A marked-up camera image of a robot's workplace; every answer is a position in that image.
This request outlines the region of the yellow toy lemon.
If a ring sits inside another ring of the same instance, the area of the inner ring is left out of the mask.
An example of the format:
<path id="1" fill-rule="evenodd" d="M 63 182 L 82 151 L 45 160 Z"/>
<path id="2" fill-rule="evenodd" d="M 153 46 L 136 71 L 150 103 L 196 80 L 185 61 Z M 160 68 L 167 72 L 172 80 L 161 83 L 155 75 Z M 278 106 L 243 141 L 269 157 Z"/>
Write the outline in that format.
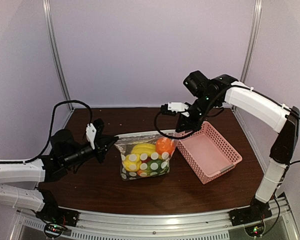
<path id="1" fill-rule="evenodd" d="M 140 170 L 142 164 L 139 154 L 128 154 L 125 156 L 125 160 L 122 161 L 122 165 L 128 172 L 137 172 Z"/>

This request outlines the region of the orange toy fruit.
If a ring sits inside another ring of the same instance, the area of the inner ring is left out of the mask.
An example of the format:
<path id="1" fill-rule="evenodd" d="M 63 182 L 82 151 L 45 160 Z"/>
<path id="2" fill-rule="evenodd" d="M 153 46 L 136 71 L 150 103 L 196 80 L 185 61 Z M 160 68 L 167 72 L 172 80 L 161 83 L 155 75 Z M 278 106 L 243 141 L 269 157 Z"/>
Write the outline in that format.
<path id="1" fill-rule="evenodd" d="M 160 155 L 167 152 L 169 155 L 175 150 L 175 143 L 172 139 L 167 137 L 159 138 L 155 143 L 156 152 Z"/>

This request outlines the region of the yellow toy banana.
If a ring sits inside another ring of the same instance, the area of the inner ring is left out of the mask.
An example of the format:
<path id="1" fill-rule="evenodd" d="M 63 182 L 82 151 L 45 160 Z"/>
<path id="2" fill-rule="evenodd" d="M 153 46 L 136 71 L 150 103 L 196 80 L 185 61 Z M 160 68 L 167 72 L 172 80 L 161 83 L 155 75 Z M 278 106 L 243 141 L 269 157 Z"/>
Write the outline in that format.
<path id="1" fill-rule="evenodd" d="M 139 143 L 136 144 L 132 150 L 131 154 L 147 154 L 149 157 L 151 156 L 152 153 L 156 152 L 156 146 L 152 143 Z"/>

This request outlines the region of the clear polka dot zip bag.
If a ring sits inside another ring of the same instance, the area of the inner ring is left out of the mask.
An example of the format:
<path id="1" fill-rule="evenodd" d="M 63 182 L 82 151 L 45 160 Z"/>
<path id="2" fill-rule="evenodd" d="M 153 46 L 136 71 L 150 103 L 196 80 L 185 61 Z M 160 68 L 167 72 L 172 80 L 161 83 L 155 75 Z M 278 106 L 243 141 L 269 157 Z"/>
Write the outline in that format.
<path id="1" fill-rule="evenodd" d="M 168 174 L 170 172 L 170 161 L 172 159 L 172 156 L 176 150 L 176 146 L 178 143 L 178 141 L 176 139 L 173 139 L 173 137 L 178 137 L 179 134 L 176 133 L 173 129 L 163 130 L 162 132 L 168 136 L 167 138 L 174 141 L 175 149 L 172 152 L 172 154 L 168 154 L 167 152 L 164 152 L 163 154 L 159 154 L 156 151 L 156 152 L 153 152 L 150 156 L 148 156 L 146 153 L 143 153 L 140 155 L 140 160 L 141 160 L 141 163 L 148 163 L 150 161 L 156 161 L 156 160 L 165 161 L 168 163 L 168 166 L 169 166 L 169 169 L 165 174 Z M 120 157 L 121 157 L 120 176 L 123 181 L 130 181 L 130 180 L 165 175 L 165 174 L 160 174 L 160 175 L 153 175 L 153 176 L 149 175 L 147 177 L 141 177 L 141 176 L 138 176 L 138 174 L 137 174 L 138 171 L 137 172 L 129 172 L 129 171 L 125 170 L 125 168 L 123 167 L 123 164 L 122 164 L 122 161 L 125 160 L 126 156 L 131 154 L 131 151 L 135 145 L 141 144 L 141 143 L 150 143 L 150 144 L 156 145 L 156 141 L 160 138 L 165 138 L 165 137 L 157 131 L 133 132 L 133 133 L 125 133 L 125 134 L 118 135 L 118 141 L 115 143 L 115 147 L 120 152 Z"/>

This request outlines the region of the green striped toy watermelon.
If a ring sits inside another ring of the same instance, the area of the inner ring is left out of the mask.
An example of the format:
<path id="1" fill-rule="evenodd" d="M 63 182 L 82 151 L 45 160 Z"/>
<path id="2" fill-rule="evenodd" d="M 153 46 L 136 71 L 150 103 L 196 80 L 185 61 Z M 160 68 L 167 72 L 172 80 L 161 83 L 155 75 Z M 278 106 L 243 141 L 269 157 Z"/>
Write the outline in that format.
<path id="1" fill-rule="evenodd" d="M 161 160 L 152 160 L 147 163 L 147 174 L 149 176 L 156 176 L 165 174 L 169 169 L 168 163 Z"/>

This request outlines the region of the red toy apple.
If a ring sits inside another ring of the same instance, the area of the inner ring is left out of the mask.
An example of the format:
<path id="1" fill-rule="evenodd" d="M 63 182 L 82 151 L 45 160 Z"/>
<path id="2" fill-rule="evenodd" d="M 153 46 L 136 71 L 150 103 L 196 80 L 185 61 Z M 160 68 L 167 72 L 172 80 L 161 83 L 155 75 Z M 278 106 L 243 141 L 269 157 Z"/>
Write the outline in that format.
<path id="1" fill-rule="evenodd" d="M 150 167 L 150 164 L 148 164 L 148 163 L 142 163 L 141 165 L 140 165 L 140 170 L 142 171 L 142 172 L 150 172 L 151 171 L 151 167 Z"/>

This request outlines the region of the green orange toy mango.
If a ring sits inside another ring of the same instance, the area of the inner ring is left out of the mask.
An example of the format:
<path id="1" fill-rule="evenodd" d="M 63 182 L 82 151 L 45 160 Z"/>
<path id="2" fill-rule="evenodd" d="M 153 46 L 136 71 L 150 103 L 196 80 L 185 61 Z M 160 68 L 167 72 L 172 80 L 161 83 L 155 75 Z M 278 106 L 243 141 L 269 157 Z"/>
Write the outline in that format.
<path id="1" fill-rule="evenodd" d="M 139 170 L 137 172 L 137 175 L 140 176 L 140 177 L 143 177 L 143 178 L 149 176 L 149 174 L 146 171 L 143 171 L 143 170 Z"/>

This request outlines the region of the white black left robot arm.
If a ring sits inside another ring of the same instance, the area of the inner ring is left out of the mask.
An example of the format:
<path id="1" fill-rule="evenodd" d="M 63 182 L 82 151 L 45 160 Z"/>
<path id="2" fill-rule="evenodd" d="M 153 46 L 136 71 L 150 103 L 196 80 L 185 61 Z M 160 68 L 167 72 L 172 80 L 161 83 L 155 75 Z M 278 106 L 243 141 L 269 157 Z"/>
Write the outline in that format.
<path id="1" fill-rule="evenodd" d="M 80 144 L 70 130 L 62 129 L 50 137 L 52 149 L 48 155 L 34 160 L 0 160 L 0 205 L 42 212 L 51 222 L 59 221 L 62 211 L 50 191 L 23 189 L 12 184 L 53 183 L 66 176 L 71 168 L 92 158 L 102 163 L 118 136 L 105 135 L 94 128 L 86 133 L 87 143 Z"/>

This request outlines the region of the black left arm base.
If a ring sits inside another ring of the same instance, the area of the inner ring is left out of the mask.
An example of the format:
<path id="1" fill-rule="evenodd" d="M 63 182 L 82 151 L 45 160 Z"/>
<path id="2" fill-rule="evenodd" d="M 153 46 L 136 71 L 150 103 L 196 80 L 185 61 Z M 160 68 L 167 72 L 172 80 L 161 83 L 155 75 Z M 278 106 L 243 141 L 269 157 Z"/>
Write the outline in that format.
<path id="1" fill-rule="evenodd" d="M 56 199 L 49 190 L 40 189 L 39 192 L 43 196 L 43 208 L 36 214 L 42 220 L 56 223 L 63 226 L 76 227 L 79 212 L 59 207 Z"/>

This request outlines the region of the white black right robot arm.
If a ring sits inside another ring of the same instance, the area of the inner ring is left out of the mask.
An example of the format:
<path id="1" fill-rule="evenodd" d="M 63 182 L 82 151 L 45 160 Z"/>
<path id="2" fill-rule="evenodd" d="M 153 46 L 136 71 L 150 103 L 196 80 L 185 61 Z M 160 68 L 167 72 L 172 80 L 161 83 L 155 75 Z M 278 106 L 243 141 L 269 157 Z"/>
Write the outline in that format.
<path id="1" fill-rule="evenodd" d="M 169 110 L 180 114 L 177 132 L 194 134 L 211 109 L 227 103 L 253 115 L 278 134 L 270 149 L 269 165 L 253 198 L 256 202 L 246 210 L 249 220 L 258 220 L 266 212 L 264 204 L 271 199 L 291 164 L 299 137 L 299 109 L 271 100 L 227 74 L 208 79 L 197 70 L 185 78 L 183 85 L 196 99 L 192 104 L 168 103 Z"/>

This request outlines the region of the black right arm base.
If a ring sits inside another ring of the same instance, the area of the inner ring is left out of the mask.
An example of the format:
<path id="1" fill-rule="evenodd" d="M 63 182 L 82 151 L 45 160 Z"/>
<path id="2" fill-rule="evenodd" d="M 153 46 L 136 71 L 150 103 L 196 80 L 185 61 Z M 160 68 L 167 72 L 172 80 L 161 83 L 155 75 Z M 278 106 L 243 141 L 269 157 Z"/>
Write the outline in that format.
<path id="1" fill-rule="evenodd" d="M 235 208 L 228 214 L 233 226 L 250 224 L 272 216 L 269 203 L 264 203 L 255 197 L 252 198 L 249 206 Z"/>

